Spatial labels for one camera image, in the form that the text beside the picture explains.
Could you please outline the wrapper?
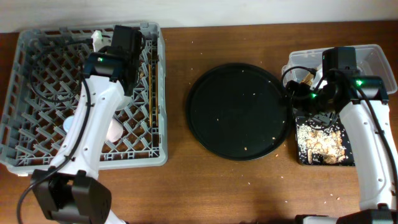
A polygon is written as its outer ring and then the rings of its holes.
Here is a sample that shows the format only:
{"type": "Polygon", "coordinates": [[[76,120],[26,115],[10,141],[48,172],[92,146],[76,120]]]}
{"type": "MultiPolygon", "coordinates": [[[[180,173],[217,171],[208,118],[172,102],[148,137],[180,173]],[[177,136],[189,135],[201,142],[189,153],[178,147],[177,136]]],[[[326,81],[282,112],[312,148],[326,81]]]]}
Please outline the wrapper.
{"type": "Polygon", "coordinates": [[[300,82],[308,85],[311,89],[314,89],[319,82],[318,69],[314,68],[313,70],[315,71],[315,74],[308,72],[304,79],[300,82]]]}

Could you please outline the food scraps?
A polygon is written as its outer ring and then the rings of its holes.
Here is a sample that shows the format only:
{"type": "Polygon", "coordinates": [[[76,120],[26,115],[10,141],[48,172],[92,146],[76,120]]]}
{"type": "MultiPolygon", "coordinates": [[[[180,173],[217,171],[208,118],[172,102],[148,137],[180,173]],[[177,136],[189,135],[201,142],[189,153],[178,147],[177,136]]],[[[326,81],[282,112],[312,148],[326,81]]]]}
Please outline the food scraps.
{"type": "Polygon", "coordinates": [[[309,165],[314,165],[314,162],[328,165],[343,162],[347,158],[344,136],[339,129],[316,130],[302,124],[296,132],[299,158],[309,165]]]}

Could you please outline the wooden chopstick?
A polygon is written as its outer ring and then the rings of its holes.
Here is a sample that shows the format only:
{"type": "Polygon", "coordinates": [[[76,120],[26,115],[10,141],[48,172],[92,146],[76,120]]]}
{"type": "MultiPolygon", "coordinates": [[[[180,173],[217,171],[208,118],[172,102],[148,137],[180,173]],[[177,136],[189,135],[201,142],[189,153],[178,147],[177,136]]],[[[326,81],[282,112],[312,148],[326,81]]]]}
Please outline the wooden chopstick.
{"type": "Polygon", "coordinates": [[[155,63],[155,124],[159,127],[158,62],[155,63]]]}
{"type": "Polygon", "coordinates": [[[149,126],[152,127],[152,65],[148,64],[149,72],[149,126]]]}

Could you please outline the pink plastic cup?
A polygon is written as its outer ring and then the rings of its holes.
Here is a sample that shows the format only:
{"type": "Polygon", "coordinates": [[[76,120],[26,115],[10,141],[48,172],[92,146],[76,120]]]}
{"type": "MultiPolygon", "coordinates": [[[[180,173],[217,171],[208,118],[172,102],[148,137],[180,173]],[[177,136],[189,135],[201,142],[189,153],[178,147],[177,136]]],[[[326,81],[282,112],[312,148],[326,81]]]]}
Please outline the pink plastic cup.
{"type": "Polygon", "coordinates": [[[106,133],[106,140],[110,142],[118,141],[123,135],[123,126],[122,124],[116,120],[112,119],[108,131],[106,133]]]}

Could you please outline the blue plastic cup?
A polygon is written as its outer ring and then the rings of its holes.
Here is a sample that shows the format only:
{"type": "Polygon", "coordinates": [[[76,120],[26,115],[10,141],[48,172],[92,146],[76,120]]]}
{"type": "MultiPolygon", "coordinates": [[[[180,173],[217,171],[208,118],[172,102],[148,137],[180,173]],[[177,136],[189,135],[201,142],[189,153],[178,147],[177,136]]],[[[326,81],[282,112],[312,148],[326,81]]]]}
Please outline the blue plastic cup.
{"type": "Polygon", "coordinates": [[[73,119],[74,119],[74,116],[69,116],[69,117],[67,117],[67,118],[64,120],[64,122],[63,122],[63,129],[64,129],[64,131],[65,131],[66,133],[69,132],[69,130],[70,130],[71,126],[72,126],[72,123],[73,123],[73,119]]]}

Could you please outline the grey plate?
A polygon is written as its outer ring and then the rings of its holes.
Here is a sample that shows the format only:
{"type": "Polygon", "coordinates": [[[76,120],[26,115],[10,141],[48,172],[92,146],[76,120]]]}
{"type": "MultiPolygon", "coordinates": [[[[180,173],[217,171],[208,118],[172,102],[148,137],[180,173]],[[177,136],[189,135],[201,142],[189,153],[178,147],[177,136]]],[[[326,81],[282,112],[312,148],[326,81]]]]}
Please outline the grey plate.
{"type": "Polygon", "coordinates": [[[133,99],[131,96],[124,96],[123,100],[118,104],[116,111],[121,111],[128,107],[131,103],[133,102],[133,99]]]}

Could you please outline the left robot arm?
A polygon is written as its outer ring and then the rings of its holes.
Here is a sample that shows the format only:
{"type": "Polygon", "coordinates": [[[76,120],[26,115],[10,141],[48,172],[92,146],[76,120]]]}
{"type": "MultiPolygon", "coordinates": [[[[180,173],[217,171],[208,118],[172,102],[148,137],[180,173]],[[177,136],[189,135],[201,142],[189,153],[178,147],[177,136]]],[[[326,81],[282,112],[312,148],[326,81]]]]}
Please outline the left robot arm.
{"type": "Polygon", "coordinates": [[[100,154],[117,107],[139,83],[145,38],[137,27],[115,26],[110,45],[95,47],[83,64],[72,126],[47,170],[34,170],[17,204],[33,192],[46,219],[60,223],[122,223],[109,189],[98,181],[100,154]]]}

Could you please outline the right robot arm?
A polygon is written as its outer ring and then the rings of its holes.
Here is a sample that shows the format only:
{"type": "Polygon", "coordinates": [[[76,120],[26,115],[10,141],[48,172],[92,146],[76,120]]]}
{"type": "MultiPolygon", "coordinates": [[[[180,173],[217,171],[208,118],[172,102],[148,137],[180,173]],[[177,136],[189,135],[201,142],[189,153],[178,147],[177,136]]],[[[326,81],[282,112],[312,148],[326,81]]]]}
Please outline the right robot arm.
{"type": "Polygon", "coordinates": [[[306,117],[332,113],[348,133],[360,186],[360,210],[332,218],[297,215],[296,223],[397,223],[397,149],[389,121],[389,97],[380,76],[363,75],[356,49],[322,53],[322,76],[315,88],[281,79],[282,91],[306,117]]]}

